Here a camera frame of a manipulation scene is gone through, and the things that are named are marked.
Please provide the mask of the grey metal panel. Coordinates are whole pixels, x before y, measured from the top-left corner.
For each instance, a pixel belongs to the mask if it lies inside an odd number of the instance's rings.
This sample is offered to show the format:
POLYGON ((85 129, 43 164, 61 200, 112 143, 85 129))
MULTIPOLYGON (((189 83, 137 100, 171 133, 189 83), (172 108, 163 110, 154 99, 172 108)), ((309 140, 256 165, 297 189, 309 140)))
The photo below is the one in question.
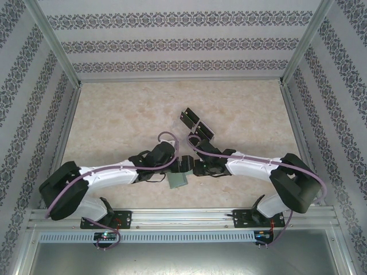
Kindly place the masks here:
POLYGON ((39 244, 31 275, 340 275, 323 230, 290 230, 268 249, 251 242, 39 244))

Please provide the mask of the aluminium table side rail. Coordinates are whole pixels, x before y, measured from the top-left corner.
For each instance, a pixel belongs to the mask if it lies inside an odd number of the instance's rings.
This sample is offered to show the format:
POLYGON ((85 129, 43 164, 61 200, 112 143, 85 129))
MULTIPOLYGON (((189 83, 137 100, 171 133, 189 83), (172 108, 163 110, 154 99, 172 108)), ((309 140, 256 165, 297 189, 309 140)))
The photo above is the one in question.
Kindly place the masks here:
POLYGON ((52 168, 50 169, 49 175, 52 175, 62 165, 63 157, 64 157, 65 150, 67 147, 67 142, 68 142, 69 134, 72 128, 72 123, 73 123, 73 119, 76 113, 76 109, 77 109, 77 105, 79 102, 82 87, 83 87, 83 84, 80 83, 79 87, 75 90, 70 100, 68 112, 64 120, 60 139, 58 141, 58 146, 57 146, 54 162, 53 162, 52 168))
POLYGON ((314 165, 307 148, 306 139, 304 138, 304 134, 302 131, 302 126, 301 123, 299 122, 298 115, 294 107, 294 103, 292 102, 290 92, 285 85, 280 84, 279 86, 286 107, 286 111, 290 120, 291 128, 295 137, 300 158, 312 170, 312 172, 316 174, 317 170, 314 169, 314 165))

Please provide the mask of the aluminium mounting rail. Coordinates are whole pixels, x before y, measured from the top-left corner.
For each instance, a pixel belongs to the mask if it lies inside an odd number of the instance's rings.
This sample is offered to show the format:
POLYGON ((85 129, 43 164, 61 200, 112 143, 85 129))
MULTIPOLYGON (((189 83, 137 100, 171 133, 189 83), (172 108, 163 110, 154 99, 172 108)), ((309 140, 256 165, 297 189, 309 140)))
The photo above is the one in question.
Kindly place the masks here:
MULTIPOLYGON (((232 208, 201 209, 131 209, 127 219, 130 231, 208 231, 235 230, 230 216, 232 208)), ((26 223, 27 231, 77 231, 81 218, 70 216, 60 221, 44 218, 44 210, 33 210, 26 223)), ((311 206, 307 213, 294 213, 288 229, 332 229, 339 228, 336 212, 331 206, 311 206)))

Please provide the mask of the black VIP card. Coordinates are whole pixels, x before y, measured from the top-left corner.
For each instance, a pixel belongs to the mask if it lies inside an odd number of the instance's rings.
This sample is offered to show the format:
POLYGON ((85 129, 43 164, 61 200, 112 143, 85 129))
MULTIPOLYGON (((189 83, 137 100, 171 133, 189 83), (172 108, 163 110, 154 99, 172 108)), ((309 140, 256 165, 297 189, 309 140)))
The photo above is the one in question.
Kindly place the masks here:
POLYGON ((186 109, 185 114, 195 124, 198 123, 198 121, 200 120, 200 118, 190 108, 186 109))
POLYGON ((195 135, 197 135, 198 137, 200 137, 201 139, 206 139, 206 140, 212 140, 214 137, 214 133, 209 130, 208 128, 199 128, 197 127, 195 129, 195 135))
POLYGON ((200 131, 204 133, 206 136, 212 137, 214 135, 214 132, 203 121, 199 122, 197 128, 200 129, 200 131))
POLYGON ((193 169, 194 159, 190 155, 183 155, 178 162, 178 168, 181 173, 189 172, 193 169))
POLYGON ((191 121, 187 117, 187 115, 185 114, 185 112, 182 112, 181 113, 180 119, 184 123, 184 125, 186 125, 189 129, 192 129, 197 124, 197 123, 195 124, 193 121, 191 121))

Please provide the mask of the aluminium frame post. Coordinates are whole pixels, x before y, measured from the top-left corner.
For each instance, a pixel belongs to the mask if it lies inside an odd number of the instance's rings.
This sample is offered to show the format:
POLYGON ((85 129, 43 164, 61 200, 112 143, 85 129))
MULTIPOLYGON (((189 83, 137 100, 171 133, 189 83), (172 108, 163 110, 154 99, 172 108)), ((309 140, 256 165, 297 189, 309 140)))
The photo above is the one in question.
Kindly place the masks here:
POLYGON ((57 38, 51 24, 49 23, 46 15, 42 11, 38 0, 23 0, 25 6, 29 10, 39 29, 43 33, 48 45, 55 54, 58 62, 60 63, 62 69, 67 74, 69 80, 71 81, 73 87, 80 85, 80 79, 77 76, 75 69, 72 66, 61 42, 57 38))
POLYGON ((326 14, 330 10, 334 0, 321 0, 319 3, 318 8, 316 9, 312 19, 310 20, 309 25, 307 26, 302 38, 299 41, 298 46, 296 47, 294 54, 290 58, 288 65, 279 80, 279 84, 281 86, 285 86, 290 78, 292 77, 296 67, 300 63, 301 59, 303 58, 304 53, 306 52, 307 48, 309 47, 311 41, 313 40, 314 36, 317 33, 319 26, 321 25, 322 21, 326 17, 326 14))
POLYGON ((357 275, 342 230, 331 228, 327 231, 327 237, 338 275, 357 275))
POLYGON ((15 263, 11 267, 8 275, 30 275, 33 265, 33 261, 36 256, 38 242, 40 234, 39 232, 27 230, 21 242, 21 246, 18 249, 15 263))

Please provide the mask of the clear acrylic card stand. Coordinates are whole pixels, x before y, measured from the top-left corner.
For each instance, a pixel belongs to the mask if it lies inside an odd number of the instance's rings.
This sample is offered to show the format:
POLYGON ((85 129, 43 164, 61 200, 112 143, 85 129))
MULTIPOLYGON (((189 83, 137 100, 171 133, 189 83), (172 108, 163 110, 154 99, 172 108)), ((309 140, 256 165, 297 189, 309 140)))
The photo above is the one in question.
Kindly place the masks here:
POLYGON ((200 121, 203 121, 202 119, 199 120, 199 122, 192 128, 189 129, 180 119, 181 114, 178 116, 178 118, 173 122, 172 130, 173 132, 178 136, 180 140, 184 140, 189 135, 195 135, 195 129, 197 128, 200 121))

